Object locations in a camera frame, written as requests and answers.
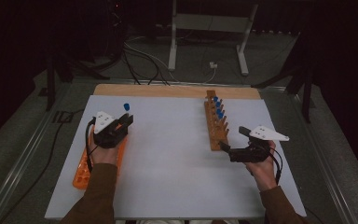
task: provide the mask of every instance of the human hand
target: human hand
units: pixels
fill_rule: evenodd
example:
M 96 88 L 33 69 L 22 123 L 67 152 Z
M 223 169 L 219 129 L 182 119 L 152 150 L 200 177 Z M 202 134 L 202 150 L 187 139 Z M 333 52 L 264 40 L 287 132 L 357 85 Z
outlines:
M 121 143 L 116 147 L 103 148 L 95 145 L 93 132 L 89 134 L 89 150 L 91 153 L 91 159 L 94 164 L 97 163 L 109 163 L 117 164 L 117 154 Z
M 276 147 L 273 141 L 268 141 L 269 147 L 273 148 L 270 153 L 273 155 Z M 267 157 L 261 162 L 245 162 L 246 169 L 255 178 L 255 182 L 260 191 L 277 187 L 274 174 L 274 163 L 271 157 Z

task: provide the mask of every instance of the wooden peg board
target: wooden peg board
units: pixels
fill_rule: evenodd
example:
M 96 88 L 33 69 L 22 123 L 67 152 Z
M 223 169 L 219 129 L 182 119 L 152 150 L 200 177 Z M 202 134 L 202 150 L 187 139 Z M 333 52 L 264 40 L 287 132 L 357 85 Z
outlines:
M 206 122 L 208 124 L 209 140 L 211 144 L 211 150 L 217 151 L 220 150 L 219 142 L 222 141 L 228 144 L 227 135 L 229 129 L 227 128 L 228 123 L 226 123 L 225 110 L 223 110 L 223 100 L 214 101 L 213 98 L 216 97 L 215 91 L 206 91 L 206 101 L 204 102 L 205 106 L 205 116 Z M 216 110 L 220 109 L 223 117 L 220 119 Z

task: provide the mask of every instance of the blue cap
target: blue cap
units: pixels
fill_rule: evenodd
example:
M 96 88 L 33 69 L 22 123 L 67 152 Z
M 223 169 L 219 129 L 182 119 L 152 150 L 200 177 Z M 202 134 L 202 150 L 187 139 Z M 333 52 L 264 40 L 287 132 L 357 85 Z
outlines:
M 126 111 L 130 111 L 130 104 L 124 104 L 124 109 L 126 110 Z

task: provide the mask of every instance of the white bracket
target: white bracket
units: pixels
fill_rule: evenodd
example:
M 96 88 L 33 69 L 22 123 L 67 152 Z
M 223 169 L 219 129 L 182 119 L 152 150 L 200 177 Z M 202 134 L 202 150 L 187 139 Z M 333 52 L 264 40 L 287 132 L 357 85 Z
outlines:
M 250 133 L 252 137 L 262 140 L 278 140 L 278 141 L 289 141 L 289 137 L 283 134 L 277 133 L 264 126 L 258 126 L 253 129 Z
M 113 120 L 115 120 L 115 118 L 106 114 L 105 112 L 98 112 L 97 119 L 95 121 L 94 133 L 100 133 L 104 128 L 111 124 Z

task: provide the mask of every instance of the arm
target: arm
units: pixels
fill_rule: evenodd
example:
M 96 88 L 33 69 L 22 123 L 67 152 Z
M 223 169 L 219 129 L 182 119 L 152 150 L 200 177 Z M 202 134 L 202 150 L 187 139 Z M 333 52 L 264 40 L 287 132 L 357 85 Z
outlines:
M 269 147 L 275 149 L 273 141 L 269 141 Z M 255 178 L 260 190 L 261 201 L 267 211 L 270 223 L 308 223 L 299 216 L 290 202 L 287 200 L 280 186 L 275 181 L 273 159 L 268 157 L 265 161 L 251 163 L 246 162 L 246 169 Z
M 91 134 L 89 148 L 95 147 Z M 66 214 L 61 223 L 113 223 L 117 153 L 118 146 L 97 147 L 92 152 L 94 165 L 84 196 Z

